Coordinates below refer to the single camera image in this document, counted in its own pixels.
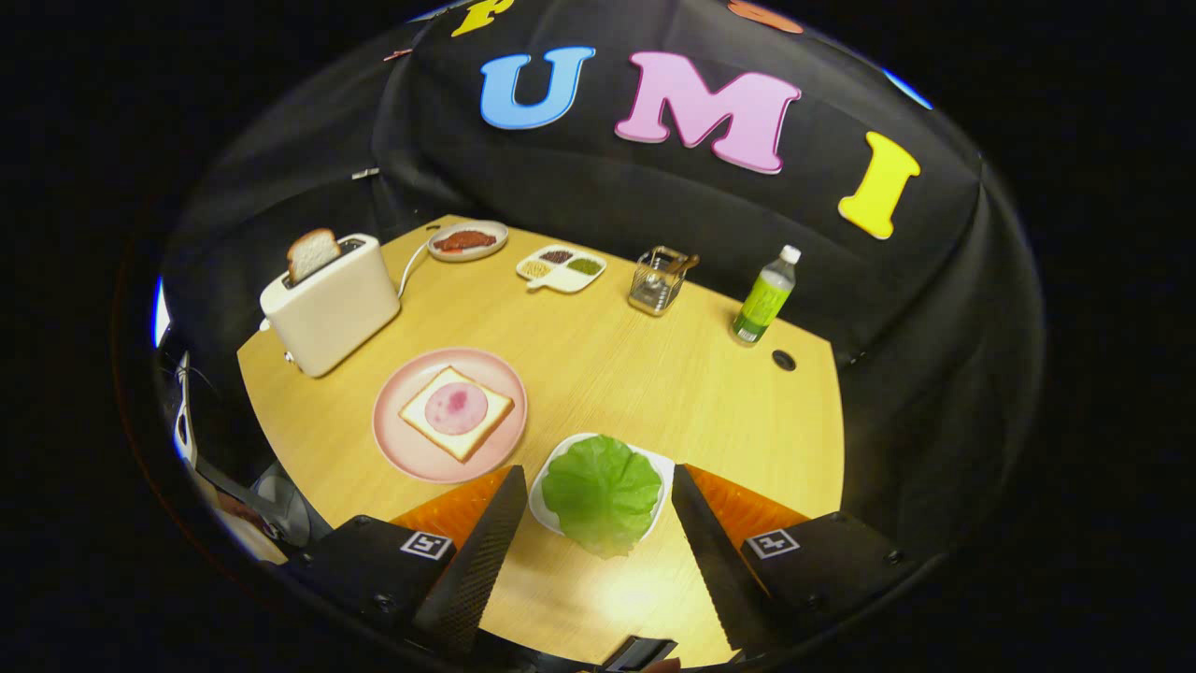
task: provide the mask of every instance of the small plate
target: small plate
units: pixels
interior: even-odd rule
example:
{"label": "small plate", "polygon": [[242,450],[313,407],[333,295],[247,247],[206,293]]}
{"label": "small plate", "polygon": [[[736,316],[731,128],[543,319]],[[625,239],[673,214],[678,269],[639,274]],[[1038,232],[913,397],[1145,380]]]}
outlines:
{"label": "small plate", "polygon": [[[531,515],[536,518],[536,521],[539,521],[541,526],[548,528],[557,536],[565,536],[565,533],[561,532],[561,519],[556,516],[555,512],[548,509],[548,506],[544,504],[544,489],[542,483],[544,482],[544,477],[548,476],[548,466],[556,460],[556,457],[569,451],[569,447],[573,445],[580,442],[581,440],[588,440],[590,438],[597,436],[597,433],[580,433],[578,435],[573,435],[572,438],[566,438],[563,442],[553,449],[553,453],[548,454],[548,460],[544,461],[544,467],[539,469],[539,475],[536,476],[536,481],[531,484],[531,494],[527,495],[527,506],[531,508]],[[652,524],[648,526],[648,530],[643,533],[643,536],[640,537],[640,540],[642,540],[648,537],[648,533],[651,533],[653,528],[657,527],[657,520],[660,519],[660,510],[669,501],[669,491],[672,489],[672,473],[676,464],[660,454],[646,452],[639,447],[633,447],[631,445],[628,445],[627,448],[631,449],[633,453],[648,459],[648,464],[652,465],[652,470],[655,470],[657,475],[660,476],[660,491],[657,494],[657,506],[652,508]]]}
{"label": "small plate", "polygon": [[[563,262],[550,262],[548,259],[539,258],[541,255],[551,251],[563,251],[568,252],[569,258]],[[580,270],[573,270],[569,268],[569,262],[573,259],[590,259],[598,263],[598,273],[590,275],[587,273],[581,273]],[[524,264],[530,261],[538,261],[549,268],[549,271],[541,276],[533,276],[523,270]],[[560,243],[553,245],[545,245],[535,252],[527,255],[526,257],[519,259],[515,264],[515,273],[527,279],[527,287],[530,289],[536,289],[537,287],[551,287],[559,292],[573,293],[580,292],[586,288],[591,282],[594,281],[602,271],[606,270],[606,259],[599,257],[598,255],[591,255],[590,252],[584,252],[576,247],[570,247]]]}
{"label": "small plate", "polygon": [[[452,235],[457,231],[463,230],[481,231],[482,233],[489,233],[495,238],[494,243],[489,245],[478,245],[476,247],[465,247],[460,252],[441,252],[435,249],[433,243],[437,240],[444,240],[445,238]],[[428,253],[433,257],[446,261],[446,262],[468,262],[471,259],[480,259],[482,257],[493,255],[502,249],[507,244],[507,225],[501,221],[494,221],[493,219],[471,219],[469,221],[459,221],[457,224],[446,226],[437,233],[428,238]]]}
{"label": "small plate", "polygon": [[[457,463],[398,417],[403,405],[448,366],[514,400],[511,414],[465,463]],[[441,349],[408,362],[386,380],[373,410],[374,442],[386,460],[399,471],[433,484],[469,482],[502,465],[519,443],[526,423],[527,392],[519,375],[498,356],[476,349]]]}

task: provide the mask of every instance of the metal utensil holder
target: metal utensil holder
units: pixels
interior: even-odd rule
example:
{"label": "metal utensil holder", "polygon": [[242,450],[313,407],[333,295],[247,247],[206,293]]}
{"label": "metal utensil holder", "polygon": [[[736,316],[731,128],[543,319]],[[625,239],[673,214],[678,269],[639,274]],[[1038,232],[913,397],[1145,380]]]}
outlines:
{"label": "metal utensil holder", "polygon": [[669,273],[665,269],[679,265],[687,258],[689,255],[664,245],[657,245],[640,255],[627,301],[648,314],[664,314],[677,299],[685,280],[684,270]]}

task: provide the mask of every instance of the pink letter m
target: pink letter m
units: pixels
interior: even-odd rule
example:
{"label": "pink letter m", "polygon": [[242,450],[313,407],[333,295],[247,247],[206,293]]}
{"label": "pink letter m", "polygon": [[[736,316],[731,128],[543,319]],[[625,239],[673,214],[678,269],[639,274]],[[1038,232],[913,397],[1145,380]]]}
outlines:
{"label": "pink letter m", "polygon": [[697,146],[722,120],[731,117],[726,135],[710,145],[714,155],[757,172],[781,172],[776,143],[789,100],[801,97],[797,86],[750,72],[710,93],[685,56],[636,51],[631,62],[640,66],[640,88],[631,115],[615,124],[616,135],[635,142],[664,142],[669,129],[660,117],[667,102],[687,147]]}

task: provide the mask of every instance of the toaster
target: toaster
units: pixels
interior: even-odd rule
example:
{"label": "toaster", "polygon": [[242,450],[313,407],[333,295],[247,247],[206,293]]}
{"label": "toaster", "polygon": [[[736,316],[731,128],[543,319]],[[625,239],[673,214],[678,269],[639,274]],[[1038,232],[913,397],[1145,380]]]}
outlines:
{"label": "toaster", "polygon": [[378,239],[350,233],[341,255],[298,282],[283,273],[262,289],[262,311],[293,362],[323,377],[398,312]]}

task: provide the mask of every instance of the water bottle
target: water bottle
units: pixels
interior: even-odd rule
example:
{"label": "water bottle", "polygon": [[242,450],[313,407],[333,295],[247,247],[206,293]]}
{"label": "water bottle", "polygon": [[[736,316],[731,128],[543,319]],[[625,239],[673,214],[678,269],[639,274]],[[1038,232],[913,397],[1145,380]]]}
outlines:
{"label": "water bottle", "polygon": [[759,270],[751,293],[739,308],[739,316],[731,324],[736,338],[745,344],[759,342],[764,330],[773,323],[781,306],[789,298],[795,283],[793,264],[798,263],[801,250],[793,245],[781,249],[781,257]]}

